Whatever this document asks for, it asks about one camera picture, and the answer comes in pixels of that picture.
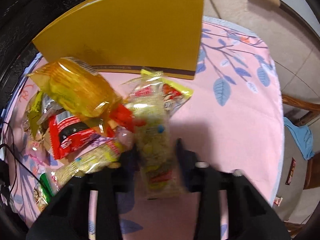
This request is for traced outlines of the dark carved wooden furniture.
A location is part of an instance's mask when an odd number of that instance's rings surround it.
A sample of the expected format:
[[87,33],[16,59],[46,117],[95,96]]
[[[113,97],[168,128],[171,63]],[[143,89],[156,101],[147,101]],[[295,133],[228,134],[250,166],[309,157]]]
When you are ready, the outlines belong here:
[[1,0],[1,109],[39,52],[33,38],[84,0]]

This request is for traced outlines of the yellow rice cracker bar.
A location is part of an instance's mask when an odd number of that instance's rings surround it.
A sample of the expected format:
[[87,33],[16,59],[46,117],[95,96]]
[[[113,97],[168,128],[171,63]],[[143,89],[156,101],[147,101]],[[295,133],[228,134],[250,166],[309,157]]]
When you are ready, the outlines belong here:
[[41,132],[41,125],[37,122],[42,116],[42,100],[43,100],[43,91],[39,90],[37,93],[29,100],[25,114],[26,130],[29,130],[31,136],[36,139],[38,132]]

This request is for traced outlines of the blue cloth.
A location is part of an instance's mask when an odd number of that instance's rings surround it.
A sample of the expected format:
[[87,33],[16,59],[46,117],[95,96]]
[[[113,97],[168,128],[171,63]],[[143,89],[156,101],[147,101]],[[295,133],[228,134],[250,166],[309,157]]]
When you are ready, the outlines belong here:
[[296,126],[287,117],[284,117],[284,126],[291,133],[296,145],[298,146],[303,158],[310,160],[314,157],[313,133],[308,126]]

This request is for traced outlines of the small red candy wrapper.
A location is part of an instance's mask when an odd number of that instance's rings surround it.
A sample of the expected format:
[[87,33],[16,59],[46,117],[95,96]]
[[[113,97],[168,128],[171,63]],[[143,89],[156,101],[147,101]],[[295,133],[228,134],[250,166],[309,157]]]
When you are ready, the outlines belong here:
[[285,181],[286,185],[290,185],[291,184],[295,167],[296,167],[296,160],[295,160],[295,158],[292,158],[291,159],[290,169],[289,169],[289,172],[288,172],[288,175],[287,175],[287,179]]

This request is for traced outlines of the yellow cardboard box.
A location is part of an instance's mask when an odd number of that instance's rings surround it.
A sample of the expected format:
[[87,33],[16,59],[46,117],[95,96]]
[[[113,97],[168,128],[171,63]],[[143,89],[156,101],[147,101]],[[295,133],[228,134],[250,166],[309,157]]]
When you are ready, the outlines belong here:
[[204,0],[86,0],[33,39],[49,61],[74,57],[100,72],[142,67],[192,80]]

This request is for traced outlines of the clear long snack tube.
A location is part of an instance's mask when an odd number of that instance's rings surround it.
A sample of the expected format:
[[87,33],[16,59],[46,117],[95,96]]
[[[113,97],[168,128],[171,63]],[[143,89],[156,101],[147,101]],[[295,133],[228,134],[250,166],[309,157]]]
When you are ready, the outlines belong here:
[[44,94],[42,98],[41,117],[37,121],[37,124],[41,125],[61,110],[63,110],[63,108],[55,100],[50,98],[47,94]]

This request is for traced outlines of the golden yellow cake packet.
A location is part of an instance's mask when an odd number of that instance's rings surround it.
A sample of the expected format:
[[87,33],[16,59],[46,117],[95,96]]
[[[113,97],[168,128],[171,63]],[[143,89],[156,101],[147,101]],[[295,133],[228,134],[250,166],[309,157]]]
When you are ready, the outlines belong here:
[[73,57],[49,62],[28,76],[61,107],[84,118],[109,113],[121,101],[95,69]]

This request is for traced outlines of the orange striped snack packet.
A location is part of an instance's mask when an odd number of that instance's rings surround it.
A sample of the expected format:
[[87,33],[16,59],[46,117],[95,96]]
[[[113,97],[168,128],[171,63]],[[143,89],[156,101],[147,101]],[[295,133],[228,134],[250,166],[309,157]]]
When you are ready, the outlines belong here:
[[146,125],[146,120],[135,117],[129,109],[124,105],[119,104],[110,112],[107,123],[112,129],[124,127],[128,131],[134,132],[135,128]]

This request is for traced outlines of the green ball biscuit bag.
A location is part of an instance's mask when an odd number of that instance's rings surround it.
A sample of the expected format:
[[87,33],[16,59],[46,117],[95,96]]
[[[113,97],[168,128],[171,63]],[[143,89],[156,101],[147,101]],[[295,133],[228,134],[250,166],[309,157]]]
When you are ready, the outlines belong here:
[[33,188],[33,199],[42,212],[54,197],[54,193],[46,173],[41,174],[39,180],[40,182]]

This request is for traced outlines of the pink patterned tablecloth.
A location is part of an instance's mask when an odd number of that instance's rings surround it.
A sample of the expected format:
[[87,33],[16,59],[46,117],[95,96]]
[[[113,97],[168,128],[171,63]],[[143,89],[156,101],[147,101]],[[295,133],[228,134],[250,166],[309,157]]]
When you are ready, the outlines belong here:
[[[171,118],[172,141],[223,172],[242,170],[269,203],[283,164],[280,84],[267,45],[239,25],[205,17],[194,93]],[[125,239],[192,239],[198,196],[148,200],[143,184],[120,197]]]

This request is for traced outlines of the small white candy wrapper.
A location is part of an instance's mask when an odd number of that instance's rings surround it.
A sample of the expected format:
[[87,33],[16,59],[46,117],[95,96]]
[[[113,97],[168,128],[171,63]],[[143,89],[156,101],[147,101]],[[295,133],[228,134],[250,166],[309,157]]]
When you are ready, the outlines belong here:
[[283,201],[283,197],[276,196],[274,198],[273,204],[276,205],[276,206],[280,206],[282,201]]

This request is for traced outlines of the red snack packet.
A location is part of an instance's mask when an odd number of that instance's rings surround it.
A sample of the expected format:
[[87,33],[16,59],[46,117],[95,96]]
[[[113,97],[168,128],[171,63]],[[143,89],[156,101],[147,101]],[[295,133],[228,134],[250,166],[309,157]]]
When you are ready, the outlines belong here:
[[54,159],[59,160],[100,137],[69,111],[54,114],[48,119],[50,142]]

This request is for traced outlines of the yellow ball biscuit bag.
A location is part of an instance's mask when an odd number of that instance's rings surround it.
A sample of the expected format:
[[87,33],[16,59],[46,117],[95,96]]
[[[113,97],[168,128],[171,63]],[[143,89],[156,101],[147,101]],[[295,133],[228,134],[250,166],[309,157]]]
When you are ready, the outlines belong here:
[[123,84],[125,106],[133,114],[135,143],[146,197],[157,199],[183,190],[170,143],[170,118],[192,97],[193,90],[168,79],[163,72],[143,68],[140,77]]

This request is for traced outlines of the pink cracker bag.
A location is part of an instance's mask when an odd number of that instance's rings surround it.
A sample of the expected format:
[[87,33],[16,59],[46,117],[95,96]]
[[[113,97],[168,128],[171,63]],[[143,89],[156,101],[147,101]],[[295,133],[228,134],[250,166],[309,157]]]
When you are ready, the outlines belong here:
[[116,137],[103,142],[70,163],[46,172],[52,188],[59,190],[78,172],[89,174],[100,171],[119,160],[120,155],[133,147],[134,135],[125,128],[119,128]]

